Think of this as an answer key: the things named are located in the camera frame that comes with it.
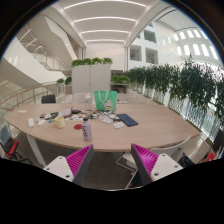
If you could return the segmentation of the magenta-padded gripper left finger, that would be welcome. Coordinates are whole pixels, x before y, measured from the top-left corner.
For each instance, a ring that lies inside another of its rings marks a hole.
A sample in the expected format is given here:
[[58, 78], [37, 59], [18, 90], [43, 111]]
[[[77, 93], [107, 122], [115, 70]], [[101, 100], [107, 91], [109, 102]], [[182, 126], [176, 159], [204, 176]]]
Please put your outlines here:
[[81, 186], [93, 155], [93, 145], [88, 145], [67, 157], [58, 156], [44, 170]]

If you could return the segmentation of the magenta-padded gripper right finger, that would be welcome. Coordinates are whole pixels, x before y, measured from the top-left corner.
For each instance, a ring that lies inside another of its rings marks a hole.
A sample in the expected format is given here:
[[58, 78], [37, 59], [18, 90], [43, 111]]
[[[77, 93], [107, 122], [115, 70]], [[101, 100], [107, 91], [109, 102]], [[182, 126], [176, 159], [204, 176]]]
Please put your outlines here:
[[131, 145], [131, 154], [137, 165], [143, 185], [148, 185], [149, 183], [182, 169], [182, 167], [166, 153], [157, 155], [136, 144]]

